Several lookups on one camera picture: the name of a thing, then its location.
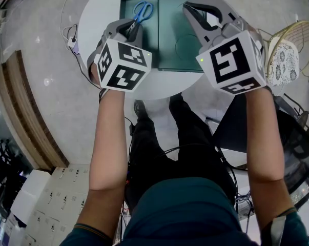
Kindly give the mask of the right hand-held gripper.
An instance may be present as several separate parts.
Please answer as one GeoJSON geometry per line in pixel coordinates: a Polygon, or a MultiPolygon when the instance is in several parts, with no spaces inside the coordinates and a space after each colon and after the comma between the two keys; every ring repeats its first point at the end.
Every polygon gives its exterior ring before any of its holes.
{"type": "Polygon", "coordinates": [[[262,37],[226,1],[188,0],[182,11],[202,46],[221,34],[220,43],[196,56],[213,88],[238,95],[266,86],[262,37]],[[207,13],[216,23],[228,24],[221,31],[208,23],[207,13]]]}

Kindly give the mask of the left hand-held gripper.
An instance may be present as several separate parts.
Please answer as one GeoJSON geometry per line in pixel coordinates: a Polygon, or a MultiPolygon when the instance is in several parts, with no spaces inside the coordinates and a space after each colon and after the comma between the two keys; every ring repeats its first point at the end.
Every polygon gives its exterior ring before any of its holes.
{"type": "Polygon", "coordinates": [[[106,27],[87,59],[91,82],[101,89],[134,92],[152,68],[152,53],[142,48],[143,26],[123,18],[106,27]]]}

